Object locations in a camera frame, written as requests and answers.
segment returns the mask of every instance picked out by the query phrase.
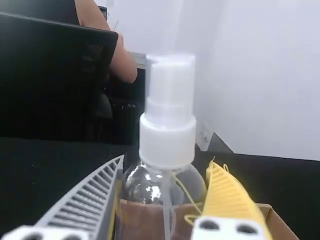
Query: bottle neck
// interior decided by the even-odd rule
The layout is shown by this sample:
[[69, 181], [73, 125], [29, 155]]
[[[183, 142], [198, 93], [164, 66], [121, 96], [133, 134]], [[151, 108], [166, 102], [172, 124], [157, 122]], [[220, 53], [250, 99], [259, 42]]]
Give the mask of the bottle neck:
[[150, 164], [145, 163], [143, 160], [140, 159], [140, 166], [145, 168], [151, 174], [163, 176], [163, 175], [171, 174], [171, 173], [178, 175], [179, 173], [183, 172], [188, 167], [188, 164], [186, 166], [180, 167], [178, 169], [167, 170], [167, 169], [156, 168]]

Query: person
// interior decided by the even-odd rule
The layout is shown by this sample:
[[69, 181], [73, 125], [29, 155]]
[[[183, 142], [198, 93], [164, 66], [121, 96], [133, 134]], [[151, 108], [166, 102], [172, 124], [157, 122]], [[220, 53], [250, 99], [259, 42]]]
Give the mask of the person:
[[[79, 24], [84, 27], [110, 31], [108, 23], [94, 0], [75, 0]], [[124, 48], [124, 38], [118, 33], [110, 70], [121, 80], [133, 83], [137, 77], [137, 67], [133, 57]]]
[[[0, 11], [28, 17], [80, 25], [110, 31], [110, 27], [94, 0], [0, 0]], [[111, 73], [126, 83], [133, 83], [138, 74], [134, 58], [118, 40], [110, 63]]]

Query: person's arm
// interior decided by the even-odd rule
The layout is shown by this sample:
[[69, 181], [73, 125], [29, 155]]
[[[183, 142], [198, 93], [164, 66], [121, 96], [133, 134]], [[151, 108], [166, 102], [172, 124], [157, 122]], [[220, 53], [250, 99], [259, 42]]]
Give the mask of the person's arm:
[[[76, 12], [81, 26], [110, 31], [108, 23], [94, 0], [75, 0]], [[123, 36], [119, 33], [110, 69], [113, 74], [126, 83], [137, 78], [134, 58], [125, 50]]]

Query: black cloth surface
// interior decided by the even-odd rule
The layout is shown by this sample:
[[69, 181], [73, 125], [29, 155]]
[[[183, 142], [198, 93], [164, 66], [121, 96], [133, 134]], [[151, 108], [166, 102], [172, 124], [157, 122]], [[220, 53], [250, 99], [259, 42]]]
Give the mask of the black cloth surface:
[[[65, 193], [96, 168], [137, 146], [22, 140], [0, 137], [0, 234], [33, 225]], [[301, 240], [319, 239], [320, 162], [196, 151], [204, 176], [210, 160], [228, 164], [257, 203], [273, 206]]]

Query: electrical outlet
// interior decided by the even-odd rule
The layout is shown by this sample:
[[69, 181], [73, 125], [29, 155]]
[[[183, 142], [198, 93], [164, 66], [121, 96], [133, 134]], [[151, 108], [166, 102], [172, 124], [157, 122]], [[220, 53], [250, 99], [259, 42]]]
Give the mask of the electrical outlet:
[[208, 124], [206, 122], [204, 122], [202, 124], [201, 131], [200, 131], [200, 135], [203, 138], [203, 140], [206, 143], [210, 143], [213, 134], [214, 133], [211, 130], [211, 128], [208, 126]]
[[200, 124], [196, 135], [196, 144], [199, 146], [201, 151], [208, 150], [213, 134], [214, 131], [207, 122]]

